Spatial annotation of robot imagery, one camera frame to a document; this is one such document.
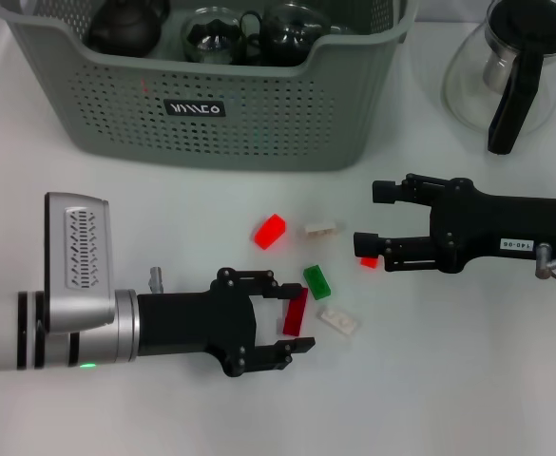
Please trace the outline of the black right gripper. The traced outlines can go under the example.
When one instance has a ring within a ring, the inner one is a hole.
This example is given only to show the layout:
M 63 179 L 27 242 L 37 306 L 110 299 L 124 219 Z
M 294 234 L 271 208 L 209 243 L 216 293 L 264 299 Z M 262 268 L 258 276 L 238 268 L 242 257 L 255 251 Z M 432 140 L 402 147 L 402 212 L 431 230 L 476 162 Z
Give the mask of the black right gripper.
M 375 180 L 373 203 L 398 201 L 431 207 L 427 237 L 380 237 L 355 232 L 355 256 L 383 257 L 386 272 L 461 272 L 479 257 L 534 260 L 539 245 L 556 258 L 556 199 L 494 196 L 471 180 L 408 174 L 397 183 Z

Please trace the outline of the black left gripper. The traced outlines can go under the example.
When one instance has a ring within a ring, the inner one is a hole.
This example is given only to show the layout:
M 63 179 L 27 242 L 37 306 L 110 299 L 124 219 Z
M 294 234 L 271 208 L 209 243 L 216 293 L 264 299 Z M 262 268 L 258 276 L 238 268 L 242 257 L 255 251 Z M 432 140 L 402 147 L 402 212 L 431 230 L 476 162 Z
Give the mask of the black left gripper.
M 282 371 L 295 354 L 308 352 L 313 337 L 256 346 L 257 323 L 251 296 L 299 298 L 298 283 L 279 284 L 273 271 L 219 270 L 209 289 L 198 293 L 139 294 L 139 356 L 203 352 L 214 356 L 223 372 Z

